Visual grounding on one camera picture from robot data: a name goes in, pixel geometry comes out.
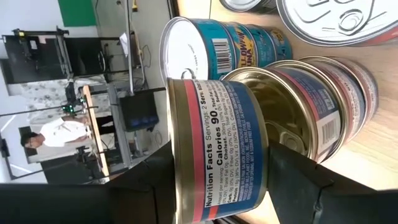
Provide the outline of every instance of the desk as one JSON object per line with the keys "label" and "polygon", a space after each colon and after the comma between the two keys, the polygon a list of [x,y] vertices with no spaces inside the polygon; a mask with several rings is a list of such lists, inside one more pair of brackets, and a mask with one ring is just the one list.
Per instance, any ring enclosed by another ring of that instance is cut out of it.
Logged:
{"label": "desk", "polygon": [[[274,26],[289,38],[294,58],[325,55],[352,58],[366,66],[379,85],[379,109],[364,129],[323,165],[374,189],[398,188],[398,47],[324,48],[306,44],[287,30],[279,16],[233,13],[217,0],[178,0],[181,16],[236,21],[243,24]],[[249,223],[278,223],[267,194],[261,205],[240,214]]]}
{"label": "desk", "polygon": [[96,156],[97,159],[101,161],[102,173],[104,174],[105,177],[107,177],[109,175],[108,164],[106,163],[104,148],[101,142],[101,135],[98,129],[98,124],[93,108],[94,107],[93,100],[91,99],[90,87],[88,85],[83,86],[83,97],[86,100],[86,107],[88,108],[88,110],[85,113],[85,116],[87,116],[88,118],[88,122],[92,132],[92,138],[95,140],[96,143],[95,146],[97,148]]}

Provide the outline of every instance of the man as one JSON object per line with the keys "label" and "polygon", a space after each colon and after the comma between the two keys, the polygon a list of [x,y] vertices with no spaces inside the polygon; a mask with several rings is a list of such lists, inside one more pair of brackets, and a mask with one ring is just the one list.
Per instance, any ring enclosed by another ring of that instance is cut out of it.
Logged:
{"label": "man", "polygon": [[[112,116],[97,118],[99,133],[114,133],[114,126],[103,126],[112,121]],[[63,147],[66,143],[82,142],[88,137],[87,122],[86,117],[64,116],[43,125],[39,134],[34,132],[24,134],[21,137],[21,145],[37,149],[43,144],[49,147]]]}

